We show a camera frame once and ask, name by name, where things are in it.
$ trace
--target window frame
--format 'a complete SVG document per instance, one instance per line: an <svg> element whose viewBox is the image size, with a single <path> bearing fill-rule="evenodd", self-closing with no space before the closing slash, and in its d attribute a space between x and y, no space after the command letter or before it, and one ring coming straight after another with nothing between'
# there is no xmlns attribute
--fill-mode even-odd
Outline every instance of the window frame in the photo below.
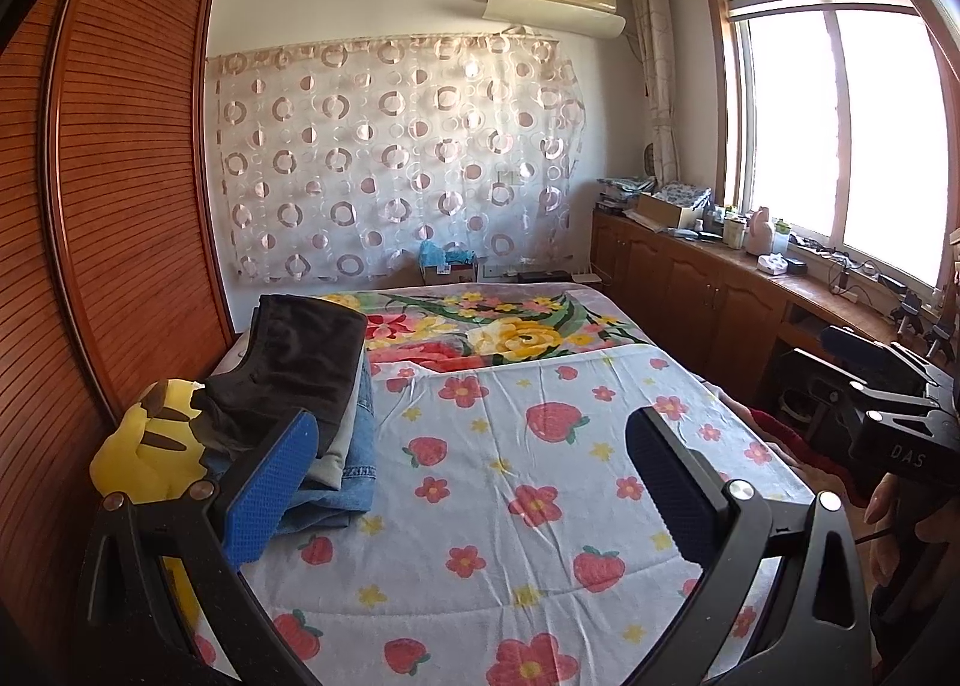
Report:
<svg viewBox="0 0 960 686"><path fill-rule="evenodd" d="M712 18L714 53L717 59L717 100L718 100L718 146L717 180L715 196L718 203L733 204L740 208L748 204L752 192L752 157L755 155L755 107L752 104L752 82L750 79L750 18L732 22L728 16L728 0L707 0ZM816 9L824 13L824 23L829 33L830 45L834 55L837 72L837 115L840 155L840 174L837 182L836 204L833 214L833 226L828 236L794 226L802 236L817 240L820 245L847 251L857 261L870 260L877 269L899 282L907 285L923 299L930 300L935 288L944 288L952 279L952 253L949 250L949 233L958 225L958 156L960 156L960 83L953 75L946 57L931 36L937 66L940 70L941 90L943 92L944 112L947 116L947 228L944 229L944 248L937 283L928 285L920 282L896 266L877 260L877 256L845 245L843 234L846 229L848 199L850 198L851 179L851 108L850 90L848 90L847 68L844 60L843 42L837 20L837 9L880 9L911 14L920 17L915 10L893 7L888 4L873 4L852 7L849 4L820 4ZM783 8L768 14L779 14L795 9Z"/></svg>

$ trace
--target air conditioner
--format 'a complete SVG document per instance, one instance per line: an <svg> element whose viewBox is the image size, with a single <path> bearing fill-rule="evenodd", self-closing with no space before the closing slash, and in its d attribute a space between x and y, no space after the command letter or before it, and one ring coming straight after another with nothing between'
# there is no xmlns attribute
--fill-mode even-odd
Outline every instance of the air conditioner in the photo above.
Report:
<svg viewBox="0 0 960 686"><path fill-rule="evenodd" d="M600 39L619 36L626 25L616 14L616 0L487 0L483 17Z"/></svg>

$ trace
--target window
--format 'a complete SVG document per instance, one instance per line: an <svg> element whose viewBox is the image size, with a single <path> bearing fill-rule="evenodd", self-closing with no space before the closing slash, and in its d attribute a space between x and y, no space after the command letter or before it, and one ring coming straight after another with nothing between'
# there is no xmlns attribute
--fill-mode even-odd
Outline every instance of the window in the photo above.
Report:
<svg viewBox="0 0 960 686"><path fill-rule="evenodd" d="M725 4L741 209L767 206L823 245L937 285L949 142L923 20L906 0Z"/></svg>

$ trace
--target cabinet door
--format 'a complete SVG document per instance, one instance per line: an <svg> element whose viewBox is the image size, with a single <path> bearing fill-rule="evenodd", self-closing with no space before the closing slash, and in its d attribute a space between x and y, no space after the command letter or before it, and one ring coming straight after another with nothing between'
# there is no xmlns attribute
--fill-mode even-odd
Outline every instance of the cabinet door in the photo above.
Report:
<svg viewBox="0 0 960 686"><path fill-rule="evenodd" d="M725 272L716 295L716 332L707 379L734 399L752 403L785 309L786 297L779 288L757 275Z"/></svg>
<svg viewBox="0 0 960 686"><path fill-rule="evenodd" d="M670 242L664 254L664 297L656 319L656 339L691 372L704 374L713 336L719 266L683 242Z"/></svg>
<svg viewBox="0 0 960 686"><path fill-rule="evenodd" d="M593 239L590 241L590 264L603 278L604 285L613 285L616 257L619 254L617 230L606 216L593 216Z"/></svg>
<svg viewBox="0 0 960 686"><path fill-rule="evenodd" d="M659 305L664 301L664 258L653 234L638 233L624 252L621 308L654 342L659 341Z"/></svg>

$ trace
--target wooden louvered panel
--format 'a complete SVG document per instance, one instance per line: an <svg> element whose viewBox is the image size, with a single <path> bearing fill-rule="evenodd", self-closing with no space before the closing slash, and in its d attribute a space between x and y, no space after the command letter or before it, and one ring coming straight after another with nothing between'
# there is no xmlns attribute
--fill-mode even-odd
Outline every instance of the wooden louvered panel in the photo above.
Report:
<svg viewBox="0 0 960 686"><path fill-rule="evenodd" d="M209 0L71 0L54 71L69 301L120 411L226 352L200 174Z"/></svg>
<svg viewBox="0 0 960 686"><path fill-rule="evenodd" d="M86 467L107 434L61 323L35 183L60 4L38 2L0 55L0 601L55 669L96 506Z"/></svg>

